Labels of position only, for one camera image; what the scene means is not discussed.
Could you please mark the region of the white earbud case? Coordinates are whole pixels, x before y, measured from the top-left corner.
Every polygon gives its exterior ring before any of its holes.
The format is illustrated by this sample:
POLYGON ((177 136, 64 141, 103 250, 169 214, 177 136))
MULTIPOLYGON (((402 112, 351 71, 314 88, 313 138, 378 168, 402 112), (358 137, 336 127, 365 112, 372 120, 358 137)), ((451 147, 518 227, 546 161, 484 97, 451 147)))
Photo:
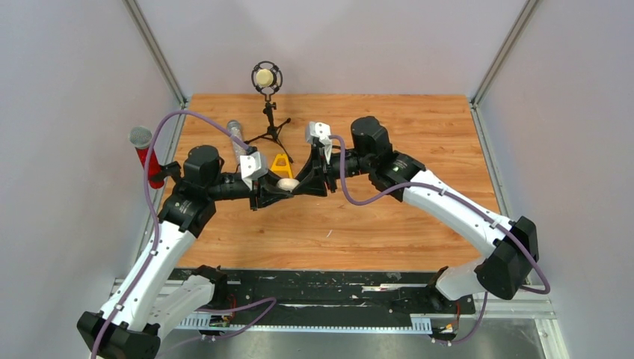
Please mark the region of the white earbud case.
POLYGON ((277 182, 276 187, 284 191, 294 191, 299 186, 299 183, 297 179, 282 178, 277 182))

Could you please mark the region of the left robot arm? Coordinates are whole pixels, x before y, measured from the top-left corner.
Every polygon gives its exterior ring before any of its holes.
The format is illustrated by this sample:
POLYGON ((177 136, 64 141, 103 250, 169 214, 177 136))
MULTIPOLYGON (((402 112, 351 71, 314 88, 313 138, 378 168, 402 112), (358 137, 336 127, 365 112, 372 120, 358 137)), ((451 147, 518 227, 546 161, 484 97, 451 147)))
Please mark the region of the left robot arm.
POLYGON ((241 157, 241 172, 224 173, 224 160, 209 145, 192 149, 172 194, 153 213, 154 232, 119 289, 96 312, 77 323, 92 358, 155 358, 161 342, 196 309, 222 308, 229 299, 227 276, 201 266, 160 299, 159 293, 183 254, 200 236, 222 200, 248 199, 253 210, 292 197, 255 152, 241 157))

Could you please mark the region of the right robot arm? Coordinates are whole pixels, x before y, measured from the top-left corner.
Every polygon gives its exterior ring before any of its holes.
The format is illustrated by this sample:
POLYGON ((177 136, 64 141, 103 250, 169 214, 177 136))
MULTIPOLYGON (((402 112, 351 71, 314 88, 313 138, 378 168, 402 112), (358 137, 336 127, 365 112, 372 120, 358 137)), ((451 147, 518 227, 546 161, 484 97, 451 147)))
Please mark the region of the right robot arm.
POLYGON ((511 300, 539 260, 537 227, 525 216, 512 220, 478 205, 412 156, 394 150, 387 129, 373 116, 351 124, 352 148, 325 123, 307 125, 310 157, 293 194, 325 197, 342 183, 346 199, 365 206, 382 197, 427 212, 480 253, 458 267, 442 267, 428 284, 431 309, 446 312, 467 295, 489 292, 511 300))

